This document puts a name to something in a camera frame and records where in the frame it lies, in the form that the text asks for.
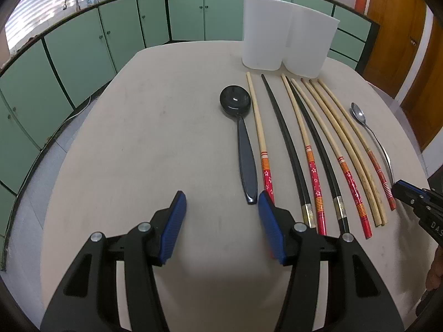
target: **black ladle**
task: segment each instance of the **black ladle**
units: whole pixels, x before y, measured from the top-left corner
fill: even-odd
[[[220,94],[220,104],[225,112],[237,119],[238,163],[244,194],[248,204],[257,203],[257,170],[243,116],[251,108],[249,93],[240,86],[227,86]]]

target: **metal screw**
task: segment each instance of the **metal screw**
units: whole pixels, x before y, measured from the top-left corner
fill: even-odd
[[[151,224],[149,222],[142,222],[137,228],[140,232],[148,232],[151,229]]]
[[[101,240],[101,238],[103,237],[103,235],[101,234],[101,232],[94,232],[91,235],[91,241],[92,242],[98,242]]]
[[[302,224],[301,222],[297,222],[294,225],[294,230],[296,230],[297,232],[305,232],[307,230],[307,227],[305,224]]]
[[[348,232],[344,233],[342,237],[343,237],[343,241],[345,241],[345,242],[354,241],[354,236],[352,236],[352,234],[350,234]]]

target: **orange bottle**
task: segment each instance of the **orange bottle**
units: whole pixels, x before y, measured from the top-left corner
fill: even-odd
[[[354,9],[361,13],[364,14],[365,13],[365,9],[366,9],[366,3],[368,0],[355,0],[355,7]]]

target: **person's hand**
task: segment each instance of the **person's hand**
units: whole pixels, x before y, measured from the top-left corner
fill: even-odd
[[[440,286],[443,278],[443,248],[438,246],[431,269],[426,276],[426,289],[432,291]]]

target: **chopstick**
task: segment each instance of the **chopstick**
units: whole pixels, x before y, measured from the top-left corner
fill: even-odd
[[[249,92],[252,99],[252,107],[254,110],[255,125],[257,127],[258,144],[260,146],[260,156],[261,156],[261,169],[263,171],[263,183],[264,188],[269,194],[272,202],[274,202],[274,191],[272,188],[271,179],[271,166],[269,165],[269,159],[267,157],[266,142],[264,140],[263,125],[261,124],[260,111],[258,109],[257,96],[255,94],[254,85],[252,83],[251,74],[249,71],[246,73],[246,79],[248,80]]]
[[[332,168],[331,161],[329,160],[328,154],[325,150],[325,146],[318,134],[317,129],[315,128],[314,123],[312,122],[311,116],[307,112],[306,107],[304,106],[300,96],[296,91],[296,88],[300,90],[300,86],[298,83],[295,83],[297,87],[286,77],[287,82],[291,88],[292,95],[300,108],[300,111],[306,121],[306,124],[311,131],[312,138],[314,139],[315,145],[317,146],[318,154],[320,155],[320,159],[322,160],[322,164],[325,170],[326,179],[328,180],[329,189],[331,191],[332,199],[334,202],[335,213],[337,216],[338,226],[340,228],[340,234],[349,232],[349,223],[348,217],[346,216],[345,205],[343,203],[342,193],[340,192],[340,187],[338,186],[337,178],[335,177],[334,169]]]
[[[272,93],[271,87],[267,83],[266,77],[261,75],[263,79],[263,83],[266,87],[267,94],[269,95],[269,99],[271,100],[272,107],[275,112],[275,116],[277,117],[278,125],[280,126],[281,133],[283,135],[284,143],[286,145],[286,150],[289,155],[289,160],[291,161],[292,171],[294,173],[295,182],[297,184],[298,197],[300,198],[300,204],[302,207],[302,214],[304,223],[309,228],[315,228],[315,220],[314,215],[312,213],[311,207],[311,198],[309,197],[309,192],[307,190],[306,181],[303,176],[302,167],[300,165],[300,161],[297,157],[297,152],[294,147],[294,143],[292,142],[291,135],[289,134],[289,130],[287,129],[286,123],[284,121],[283,115],[280,111],[278,103]]]
[[[352,149],[352,146],[348,139],[345,136],[345,133],[341,129],[340,125],[332,115],[331,111],[329,111],[329,108],[326,106],[326,104],[323,102],[323,100],[320,98],[316,90],[311,86],[309,83],[307,83],[303,78],[301,79],[303,84],[306,86],[306,88],[309,90],[311,95],[315,98],[318,105],[320,105],[321,109],[325,113],[326,117],[328,118],[329,122],[332,124],[333,128],[335,129],[335,132],[337,132],[338,137],[342,141],[349,157],[351,158],[351,161],[357,171],[357,175],[360,178],[360,181],[362,182],[363,189],[365,191],[366,197],[368,198],[369,206],[371,207],[372,217],[374,219],[375,226],[380,226],[382,224],[382,219],[380,217],[380,212],[378,211],[377,203],[375,202],[374,193],[372,192],[371,186],[369,185],[368,178],[365,175],[365,172],[362,168],[362,165],[360,164],[360,161],[358,160],[357,155],[355,154],[354,150]]]
[[[380,199],[380,194],[378,193],[378,189],[375,186],[374,180],[372,178],[372,174],[368,169],[368,166],[366,165],[365,160],[363,159],[362,153],[360,151],[360,149],[357,147],[357,144],[355,143],[354,138],[352,137],[352,135],[349,133],[348,128],[345,126],[345,124],[343,123],[343,120],[340,118],[340,116],[338,116],[337,111],[335,111],[335,108],[332,106],[332,104],[326,99],[325,95],[320,91],[320,88],[317,87],[314,82],[310,79],[309,82],[311,83],[311,85],[313,86],[313,88],[315,89],[315,91],[317,92],[317,95],[320,97],[320,99],[324,102],[324,105],[326,106],[326,108],[329,110],[330,114],[332,115],[331,117],[337,122],[337,124],[339,125],[340,129],[342,130],[343,134],[344,134],[344,138],[349,142],[349,144],[351,145],[351,150],[355,153],[355,155],[357,156],[358,162],[360,163],[360,166],[363,169],[363,173],[366,176],[368,182],[369,182],[369,187],[372,191],[372,194],[374,196],[374,200],[375,203],[377,204],[377,210],[378,210],[378,214],[376,213],[374,215],[374,210],[373,208],[371,208],[371,211],[373,212],[373,218],[374,218],[374,222],[377,225],[379,219],[381,220],[381,225],[384,226],[387,222],[388,222],[388,218],[386,216],[386,212],[385,212],[385,208],[383,206],[382,200]]]
[[[338,100],[338,98],[335,97],[334,93],[326,86],[326,84],[321,79],[318,79],[318,83],[323,87],[323,89],[328,93],[328,95],[331,97],[331,99],[335,102],[337,107],[342,112],[343,116],[345,116],[346,120],[348,120],[349,125],[351,125],[351,127],[354,130],[355,134],[357,135],[358,139],[362,143],[363,148],[365,149],[366,153],[368,154],[369,159],[371,160],[371,162],[375,168],[375,171],[377,172],[378,178],[380,179],[380,182],[382,183],[383,190],[385,191],[386,198],[388,199],[389,207],[391,208],[392,211],[395,210],[396,203],[395,203],[395,199],[392,195],[391,188],[389,188],[389,185],[386,181],[385,175],[383,174],[382,168],[378,164],[378,161],[375,158],[374,153],[372,152],[372,150],[369,147],[368,143],[366,142],[365,138],[363,137],[363,134],[358,129],[357,124],[351,118],[349,113],[345,110],[345,108],[343,107],[341,102]]]
[[[283,80],[284,86],[286,87],[289,99],[291,100],[292,107],[294,108],[295,116],[297,118],[298,125],[300,127],[300,132],[302,134],[302,139],[305,144],[306,158],[309,165],[309,174],[311,175],[311,183],[312,183],[312,188],[314,190],[315,209],[317,210],[318,233],[320,235],[326,236],[327,234],[326,219],[325,219],[325,211],[323,205],[322,189],[320,187],[320,180],[318,179],[317,166],[315,165],[314,154],[312,152],[312,147],[309,142],[309,136],[307,134],[306,127],[303,122],[303,117],[300,113],[300,109],[298,108],[297,102],[292,94],[291,87],[289,86],[289,83],[286,80],[286,76],[284,74],[281,74],[281,78]]]
[[[340,164],[340,167],[343,171],[343,174],[345,175],[346,181],[348,183],[349,189],[351,190],[352,197],[354,198],[354,203],[358,211],[358,215],[360,216],[360,222],[362,224],[363,233],[365,234],[365,238],[371,238],[372,237],[372,231],[371,231],[371,225],[369,224],[368,216],[366,214],[365,206],[363,205],[362,198],[360,197],[360,193],[357,189],[357,186],[355,184],[355,181],[352,177],[351,171],[349,170],[348,165],[346,164],[345,158],[343,157],[342,153],[340,152],[340,149],[338,148],[337,143],[334,141],[331,133],[329,132],[328,128],[326,127],[326,124],[323,122],[322,118],[318,114],[317,110],[315,109],[312,102],[308,99],[304,91],[300,88],[298,83],[291,79],[291,82],[296,87],[298,93],[303,97],[303,100],[305,101],[306,105],[308,105],[309,109],[311,110],[312,114],[314,115],[315,119],[317,120],[318,124],[320,125],[321,129],[323,130],[327,140],[329,141],[329,144],[332,147],[332,150]],[[306,86],[306,88],[311,91],[312,87]]]

